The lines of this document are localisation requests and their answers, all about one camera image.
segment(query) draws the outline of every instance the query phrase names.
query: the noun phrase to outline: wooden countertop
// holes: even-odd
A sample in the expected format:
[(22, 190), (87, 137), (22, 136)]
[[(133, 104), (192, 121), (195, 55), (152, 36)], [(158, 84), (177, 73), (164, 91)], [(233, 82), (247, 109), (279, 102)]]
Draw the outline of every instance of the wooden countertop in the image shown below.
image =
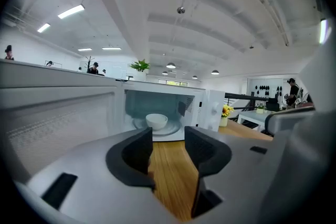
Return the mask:
[[(272, 140), (272, 137), (228, 120), (220, 133)], [(198, 171), (184, 147), (184, 141), (153, 142), (149, 176), (154, 178), (156, 198), (180, 221), (191, 220)]]

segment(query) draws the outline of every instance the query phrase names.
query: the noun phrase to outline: person wearing hat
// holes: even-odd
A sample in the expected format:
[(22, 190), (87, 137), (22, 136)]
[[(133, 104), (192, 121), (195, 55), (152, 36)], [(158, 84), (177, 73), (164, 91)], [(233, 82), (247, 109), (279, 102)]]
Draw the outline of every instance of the person wearing hat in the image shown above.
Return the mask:
[(297, 99), (297, 94), (299, 92), (299, 86), (295, 83), (295, 79), (290, 78), (287, 80), (287, 82), (290, 85), (290, 93), (289, 96), (287, 96), (287, 108), (292, 108), (292, 105), (295, 103), (295, 100)]
[(12, 46), (8, 45), (7, 49), (5, 49), (5, 53), (7, 53), (7, 56), (5, 57), (6, 60), (14, 60), (13, 54), (12, 54)]
[(98, 75), (98, 69), (97, 69), (97, 67), (99, 67), (98, 63), (94, 62), (93, 66), (90, 67), (90, 68), (88, 68), (87, 73)]

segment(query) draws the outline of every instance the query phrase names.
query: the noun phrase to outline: black hat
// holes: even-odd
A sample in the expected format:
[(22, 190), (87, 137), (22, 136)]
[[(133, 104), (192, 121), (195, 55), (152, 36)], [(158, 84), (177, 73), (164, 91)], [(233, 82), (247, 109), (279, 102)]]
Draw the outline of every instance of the black hat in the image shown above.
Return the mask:
[(8, 45), (7, 49), (5, 49), (5, 52), (9, 52), (9, 51), (12, 51), (12, 46), (11, 45)]

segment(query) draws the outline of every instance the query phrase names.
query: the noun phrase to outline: white table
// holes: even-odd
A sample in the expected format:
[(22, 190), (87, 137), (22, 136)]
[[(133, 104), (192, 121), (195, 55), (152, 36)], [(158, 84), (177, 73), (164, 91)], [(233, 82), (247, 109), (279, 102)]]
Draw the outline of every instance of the white table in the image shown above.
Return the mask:
[(258, 132), (260, 132), (261, 127), (265, 127), (265, 120), (271, 111), (266, 110), (264, 114), (258, 114), (256, 110), (243, 111), (239, 113), (237, 123), (241, 124), (243, 120), (251, 121), (258, 124)]

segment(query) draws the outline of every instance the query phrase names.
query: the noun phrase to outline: fluorescent light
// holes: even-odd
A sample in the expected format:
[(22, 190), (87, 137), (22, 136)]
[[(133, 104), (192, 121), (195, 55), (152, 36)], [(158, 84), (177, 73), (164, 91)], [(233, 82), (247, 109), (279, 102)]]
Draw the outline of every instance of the fluorescent light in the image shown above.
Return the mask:
[(67, 10), (66, 12), (61, 13), (60, 15), (58, 15), (59, 18), (63, 19), (71, 14), (74, 14), (76, 12), (80, 12), (81, 10), (84, 10), (84, 6), (83, 5), (79, 5), (77, 7), (71, 8), (69, 10)]
[(168, 68), (176, 68), (175, 64), (172, 62), (169, 62), (167, 65)]
[(91, 48), (78, 49), (79, 51), (92, 50)]
[(48, 27), (50, 26), (50, 24), (45, 24), (43, 25), (40, 29), (38, 29), (37, 31), (42, 33), (44, 30), (46, 30)]
[(104, 47), (103, 50), (121, 50), (119, 47)]
[(322, 19), (321, 20), (321, 31), (320, 31), (320, 44), (324, 42), (324, 39), (326, 38), (326, 32), (327, 32), (327, 20)]

